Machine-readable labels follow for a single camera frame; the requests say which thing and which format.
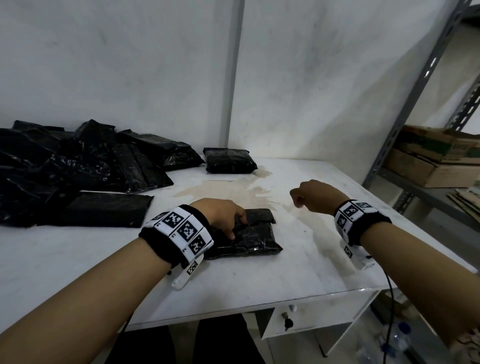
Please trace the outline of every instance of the hand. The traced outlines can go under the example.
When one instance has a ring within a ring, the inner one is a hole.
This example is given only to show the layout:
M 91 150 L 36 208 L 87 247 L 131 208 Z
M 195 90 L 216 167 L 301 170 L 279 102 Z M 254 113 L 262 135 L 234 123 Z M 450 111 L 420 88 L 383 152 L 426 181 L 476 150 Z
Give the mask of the hand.
M 221 229 L 230 239 L 235 239 L 232 229 L 235 227 L 235 215 L 244 224 L 248 224 L 245 209 L 231 200 L 217 198 L 202 198 L 190 204 L 199 210 L 208 220 L 210 225 Z
M 293 204 L 321 214 L 332 215 L 335 209 L 350 198 L 335 187 L 317 180 L 300 183 L 299 188 L 290 191 Z

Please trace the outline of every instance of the black pants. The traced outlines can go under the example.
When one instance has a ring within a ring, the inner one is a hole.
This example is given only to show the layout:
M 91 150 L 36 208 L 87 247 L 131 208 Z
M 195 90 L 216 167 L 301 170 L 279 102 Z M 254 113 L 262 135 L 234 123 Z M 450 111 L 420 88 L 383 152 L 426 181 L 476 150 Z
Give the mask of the black pants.
M 168 326 L 127 331 L 119 336 L 105 364 L 175 363 Z M 264 364 L 241 314 L 200 320 L 193 363 Z

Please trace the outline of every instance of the tabletop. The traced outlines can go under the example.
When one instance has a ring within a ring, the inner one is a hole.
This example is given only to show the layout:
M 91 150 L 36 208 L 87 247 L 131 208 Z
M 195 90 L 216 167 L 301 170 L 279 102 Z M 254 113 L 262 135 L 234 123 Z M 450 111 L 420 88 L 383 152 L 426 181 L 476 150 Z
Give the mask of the tabletop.
M 476 271 L 327 162 L 255 161 L 259 169 L 249 175 L 209 174 L 204 167 L 168 172 L 173 186 L 144 193 L 155 196 L 145 221 L 202 197 L 231 199 L 244 208 L 271 209 L 277 221 L 274 235 L 283 251 L 272 256 L 203 261 L 180 291 L 170 285 L 173 275 L 166 276 L 137 308 L 129 329 L 306 302 L 338 292 L 387 288 L 378 265 L 359 271 L 348 260 L 333 217 L 293 206 L 289 190 L 310 179 L 372 204 L 395 225 Z M 0 227 L 0 332 L 133 240 L 139 230 Z

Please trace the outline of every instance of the brown cardboard box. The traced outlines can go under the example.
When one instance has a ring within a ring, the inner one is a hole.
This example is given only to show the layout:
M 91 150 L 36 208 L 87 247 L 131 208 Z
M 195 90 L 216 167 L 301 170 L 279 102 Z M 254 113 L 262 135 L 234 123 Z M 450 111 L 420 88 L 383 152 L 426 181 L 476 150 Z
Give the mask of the brown cardboard box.
M 440 164 L 392 148 L 384 166 L 423 187 L 471 187 L 480 165 Z
M 441 163 L 480 164 L 480 135 L 405 125 L 395 148 Z

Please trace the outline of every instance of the person's left hand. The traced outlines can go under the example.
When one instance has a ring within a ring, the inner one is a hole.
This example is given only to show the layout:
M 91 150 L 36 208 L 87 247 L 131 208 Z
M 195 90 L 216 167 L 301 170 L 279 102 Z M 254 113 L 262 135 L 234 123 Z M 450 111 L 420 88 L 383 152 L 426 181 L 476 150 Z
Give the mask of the person's left hand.
M 221 229 L 230 239 L 235 239 L 232 229 L 235 227 L 235 215 L 244 224 L 248 224 L 245 209 L 231 200 L 217 198 L 202 198 L 192 202 L 190 206 L 199 210 L 208 220 L 210 225 Z

